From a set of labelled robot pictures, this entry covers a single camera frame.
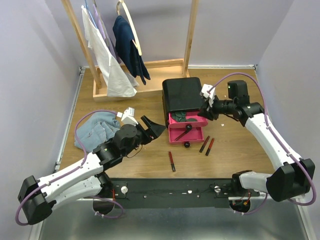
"pen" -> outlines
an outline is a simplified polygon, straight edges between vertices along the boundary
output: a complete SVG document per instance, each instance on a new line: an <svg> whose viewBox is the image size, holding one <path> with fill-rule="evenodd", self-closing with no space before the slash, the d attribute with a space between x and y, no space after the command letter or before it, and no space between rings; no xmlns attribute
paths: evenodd
<svg viewBox="0 0 320 240"><path fill-rule="evenodd" d="M202 144L202 147L200 148L200 153L205 149L205 146L207 145L207 142L209 140L210 136L207 136L206 139L204 140L204 143Z"/></svg>
<svg viewBox="0 0 320 240"><path fill-rule="evenodd" d="M174 163L174 159L172 158L172 153L170 151L169 151L169 157L170 157L172 171L175 172L176 171L175 163Z"/></svg>
<svg viewBox="0 0 320 240"><path fill-rule="evenodd" d="M206 151L205 155L208 156L212 147L212 144L214 144L214 138L211 139L210 145L208 147L208 150Z"/></svg>

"wooden clothes rack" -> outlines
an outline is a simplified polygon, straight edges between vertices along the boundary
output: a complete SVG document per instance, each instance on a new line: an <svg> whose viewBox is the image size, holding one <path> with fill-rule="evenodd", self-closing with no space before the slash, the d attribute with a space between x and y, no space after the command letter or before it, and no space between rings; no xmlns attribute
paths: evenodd
<svg viewBox="0 0 320 240"><path fill-rule="evenodd" d="M95 67L93 58L88 49L88 43L82 33L82 30L80 28L79 22L75 15L74 9L70 3L70 0L61 0L61 1L70 19L70 22L72 23L72 26L79 40L83 54L88 62L89 68L93 75L93 80L94 80L93 81L93 99L96 102L128 99L128 97L107 96L107 86L104 81L103 75L99 67ZM116 6L116 10L118 14L120 13L119 11L120 3L122 4L122 6L124 5L125 11L128 10L126 9L124 1L121 0L118 2ZM141 84L140 86L135 87L135 89L137 90L137 93L135 94L135 96L131 98L146 98L146 97L161 95L162 82L164 80L189 77L188 64L189 64L192 40L193 40L193 35L194 35L194 30L196 25L198 5L199 5L199 0L192 0L188 32L187 32L185 51L184 51L184 58L144 62L144 65L149 72L151 80L148 81L146 85ZM127 14L128 17L130 16L129 11L126 11L125 13ZM130 25L133 26L133 22L131 19L130 19ZM138 36L136 37L135 45L137 48L138 47L140 48ZM125 65L122 65L121 67L124 71L128 71Z"/></svg>

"hanger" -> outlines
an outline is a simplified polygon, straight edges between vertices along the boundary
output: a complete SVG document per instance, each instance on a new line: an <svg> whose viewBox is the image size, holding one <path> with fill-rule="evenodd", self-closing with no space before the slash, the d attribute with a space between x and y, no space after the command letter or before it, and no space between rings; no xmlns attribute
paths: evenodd
<svg viewBox="0 0 320 240"><path fill-rule="evenodd" d="M106 29L105 23L104 23L104 21L103 21L102 18L101 18L101 14L100 14L100 11L99 11L99 9L98 9L96 0L93 0L93 4L94 4L94 6L95 6L96 12L98 13L98 17L99 17L99 20L100 20L101 25L102 25L102 30L103 30L104 35L105 35L105 43L106 43L106 46L107 46L108 48L112 48L111 42L109 42L109 39L108 39L108 37L107 37L108 33L107 33L107 29Z"/></svg>
<svg viewBox="0 0 320 240"><path fill-rule="evenodd" d="M141 47L140 47L140 43L139 43L139 39L138 39L138 35L134 26L134 23L132 22L131 16L130 16L130 12L127 8L127 5L125 4L124 0L119 0L116 4L116 12L118 13L118 15L120 15L120 9L119 9L119 5L122 5L123 10L128 18L133 36L134 36L134 40L132 40L133 44L135 45L136 49L138 50L139 56L142 56L142 52L141 52Z"/></svg>
<svg viewBox="0 0 320 240"><path fill-rule="evenodd" d="M97 29L97 25L96 25L96 23L95 23L94 17L91 15L91 12L90 12L90 10L89 10L87 0L84 0L84 3L85 3L85 8L86 8L86 10L88 11L88 13L89 13L89 15L90 15L91 21L92 21L94 27Z"/></svg>

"wooden base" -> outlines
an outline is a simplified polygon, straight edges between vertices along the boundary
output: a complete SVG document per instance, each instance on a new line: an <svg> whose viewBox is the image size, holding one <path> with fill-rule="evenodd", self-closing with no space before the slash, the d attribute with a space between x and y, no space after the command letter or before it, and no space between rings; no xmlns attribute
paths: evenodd
<svg viewBox="0 0 320 240"><path fill-rule="evenodd" d="M93 100L95 102L108 102L108 101L118 101L132 98L146 98L153 97L162 94L162 82L166 79L176 79L183 77L183 62L184 59L170 59L161 61L147 61L144 63L147 68L151 80L146 79L146 85L137 76L136 80L140 86L135 87L137 93L133 97L109 97L107 96L107 86L103 79L103 75L99 68L97 71L101 79L101 88L97 88L96 82L93 81ZM122 66L124 71L128 71L126 66Z"/></svg>

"wooden surface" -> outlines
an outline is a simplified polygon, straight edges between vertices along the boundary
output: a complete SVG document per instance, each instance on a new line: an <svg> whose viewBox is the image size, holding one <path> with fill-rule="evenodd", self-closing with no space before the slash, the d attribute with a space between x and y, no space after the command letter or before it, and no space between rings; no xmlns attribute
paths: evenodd
<svg viewBox="0 0 320 240"><path fill-rule="evenodd" d="M194 38L196 19L197 19L197 13L198 13L198 5L199 5L199 0L192 0L189 25L188 25L188 33L186 35L186 43L185 43L184 58L183 58L183 65L182 65L182 76L184 78L187 76L187 71L188 71L192 40Z"/></svg>
<svg viewBox="0 0 320 240"><path fill-rule="evenodd" d="M191 77L199 77L201 83L214 84L223 76L237 72L236 69L189 69ZM241 70L255 76L253 70ZM262 102L259 91L244 76L232 76L222 82L216 93L220 99L228 95L227 81L246 80L251 102ZM74 146L74 128L77 121L85 114L107 109L123 112L127 107L135 108L135 118L146 115L150 120L164 125L164 112L161 96L136 98L114 102L95 102L92 97L93 84L90 70L86 70L66 141L60 169L83 158L83 152ZM205 137L215 138L209 156L199 153L202 143L191 144L190 148L182 145L170 145L168 130L146 146L133 158L124 158L123 162L109 169L110 177L124 178L230 178L233 173L253 170L260 173L273 173L273 167L262 147L251 133L239 122L220 116L217 121L209 121L203 128ZM172 152L176 172L172 172L168 151Z"/></svg>
<svg viewBox="0 0 320 240"><path fill-rule="evenodd" d="M93 75L95 84L96 84L97 88L100 89L101 88L100 78L99 78L98 72L96 71L96 67L95 67L94 61L92 59L92 56L91 56L89 49L87 47L87 40L85 39L85 36L82 33L82 30L79 26L79 22L77 20L76 15L75 15L75 11L70 3L70 0L61 0L61 1L64 6L65 12L67 13L69 20L73 26L73 29L76 33L76 36L77 36L78 41L80 43L84 57L85 57L86 61L88 62L89 67L93 73L92 75Z"/></svg>
<svg viewBox="0 0 320 240"><path fill-rule="evenodd" d="M162 94L162 82L166 79L176 79L182 78L182 64L183 59L169 59L161 61L147 61L144 63L147 68L149 75L152 80L146 79L146 85L141 82L140 76L135 79L140 84L136 87L137 93L132 98L147 98ZM126 66L122 65L122 69L128 72ZM103 79L103 75L100 72L101 88L96 87L95 82L93 82L93 99L96 102L108 102L108 101L119 101L125 98L123 97L109 97L107 96L107 85Z"/></svg>

